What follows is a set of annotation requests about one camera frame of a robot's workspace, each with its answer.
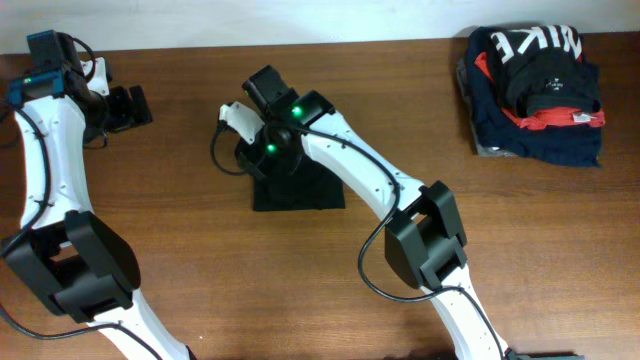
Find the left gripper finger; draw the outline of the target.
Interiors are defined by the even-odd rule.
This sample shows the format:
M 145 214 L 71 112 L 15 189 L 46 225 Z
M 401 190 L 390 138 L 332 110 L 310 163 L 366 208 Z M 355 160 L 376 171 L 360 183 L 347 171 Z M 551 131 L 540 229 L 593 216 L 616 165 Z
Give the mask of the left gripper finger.
M 123 131 L 132 126 L 133 123 L 133 102 L 129 93 L 124 87 L 110 89 L 108 96 L 110 131 Z
M 140 85 L 130 87 L 129 92 L 133 105 L 134 124 L 146 125 L 151 123 L 153 116 L 142 87 Z

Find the black t-shirt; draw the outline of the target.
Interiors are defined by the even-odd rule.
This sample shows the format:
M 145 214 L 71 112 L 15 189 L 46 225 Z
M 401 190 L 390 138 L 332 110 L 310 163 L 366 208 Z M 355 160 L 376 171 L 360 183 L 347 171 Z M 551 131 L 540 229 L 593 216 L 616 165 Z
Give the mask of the black t-shirt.
M 293 175 L 253 178 L 252 208 L 256 212 L 345 209 L 343 182 L 304 155 Z

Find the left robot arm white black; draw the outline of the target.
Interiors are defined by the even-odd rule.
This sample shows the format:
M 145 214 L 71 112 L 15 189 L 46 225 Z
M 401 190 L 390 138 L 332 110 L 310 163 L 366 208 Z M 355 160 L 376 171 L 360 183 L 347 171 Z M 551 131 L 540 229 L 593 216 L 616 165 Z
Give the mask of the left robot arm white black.
M 44 59 L 3 103 L 21 131 L 26 196 L 19 231 L 3 242 L 10 269 L 52 314 L 100 332 L 128 359 L 191 359 L 141 291 L 130 245 L 100 220 L 83 159 L 99 134 L 145 124 L 140 88 L 110 87 L 106 60 Z

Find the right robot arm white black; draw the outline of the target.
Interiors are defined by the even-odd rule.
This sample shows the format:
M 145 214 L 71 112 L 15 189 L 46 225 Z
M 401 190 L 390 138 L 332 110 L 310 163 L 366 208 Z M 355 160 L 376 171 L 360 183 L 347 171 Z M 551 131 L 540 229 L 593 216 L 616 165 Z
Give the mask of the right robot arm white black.
M 245 142 L 262 145 L 265 154 L 301 152 L 350 187 L 380 220 L 363 244 L 357 266 L 363 268 L 373 241 L 383 235 L 387 263 L 418 293 L 393 295 L 360 271 L 367 287 L 394 302 L 431 303 L 459 359 L 521 358 L 498 334 L 475 292 L 464 251 L 466 233 L 446 185 L 427 186 L 392 165 L 316 91 L 275 99 L 256 91 L 249 95 L 253 108 L 235 102 L 221 109 L 220 120 Z

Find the grey folded garment bottom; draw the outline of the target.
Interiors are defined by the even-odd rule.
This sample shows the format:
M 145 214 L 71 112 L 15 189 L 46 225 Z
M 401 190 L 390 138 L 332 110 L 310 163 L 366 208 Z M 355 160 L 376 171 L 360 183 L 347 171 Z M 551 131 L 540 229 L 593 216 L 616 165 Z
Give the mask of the grey folded garment bottom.
M 474 107 L 472 104 L 471 92 L 468 87 L 467 68 L 463 58 L 461 58 L 456 64 L 455 75 L 462 101 L 469 114 L 469 123 L 474 143 L 472 149 L 475 151 L 475 154 L 480 157 L 516 157 L 516 154 L 500 147 L 486 147 L 480 144 L 473 121 Z

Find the navy folded garment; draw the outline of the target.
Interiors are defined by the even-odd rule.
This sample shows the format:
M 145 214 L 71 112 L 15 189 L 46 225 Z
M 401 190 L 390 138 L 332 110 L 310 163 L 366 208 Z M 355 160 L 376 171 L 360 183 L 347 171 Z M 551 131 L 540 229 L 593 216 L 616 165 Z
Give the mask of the navy folded garment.
M 499 111 L 494 85 L 490 85 L 488 78 L 474 66 L 476 57 L 488 49 L 489 35 L 495 30 L 484 26 L 474 29 L 462 57 L 467 68 L 473 121 L 480 144 L 553 165 L 597 167 L 602 148 L 601 129 L 587 125 L 551 127 L 542 131 L 520 129 Z

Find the red folded garment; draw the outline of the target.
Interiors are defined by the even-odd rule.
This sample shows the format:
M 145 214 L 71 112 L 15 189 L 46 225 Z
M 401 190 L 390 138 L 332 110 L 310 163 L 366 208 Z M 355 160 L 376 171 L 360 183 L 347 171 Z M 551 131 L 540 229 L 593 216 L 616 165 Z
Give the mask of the red folded garment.
M 496 85 L 493 74 L 489 69 L 488 60 L 487 52 L 481 52 L 474 60 L 474 66 L 488 78 L 490 85 Z M 545 79 L 543 90 L 555 93 L 564 90 L 564 87 L 565 85 L 561 79 L 554 77 Z M 533 110 L 532 115 L 528 115 L 528 110 L 525 106 L 524 116 L 518 115 L 515 105 L 507 105 L 506 100 L 500 99 L 497 88 L 496 102 L 499 111 L 520 129 L 542 131 L 551 127 L 567 128 L 577 127 L 578 125 L 601 128 L 606 124 L 604 110 L 586 112 L 578 105 L 569 105 L 569 100 L 559 100 L 559 105 L 541 105 L 540 109 Z

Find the black folded printed shirt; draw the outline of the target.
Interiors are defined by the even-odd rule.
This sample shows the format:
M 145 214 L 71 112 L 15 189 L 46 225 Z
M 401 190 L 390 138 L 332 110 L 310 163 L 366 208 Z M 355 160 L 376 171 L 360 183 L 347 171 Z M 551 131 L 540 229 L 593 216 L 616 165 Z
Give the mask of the black folded printed shirt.
M 502 105 L 519 117 L 555 107 L 602 109 L 597 77 L 569 25 L 501 29 L 489 34 L 487 62 Z

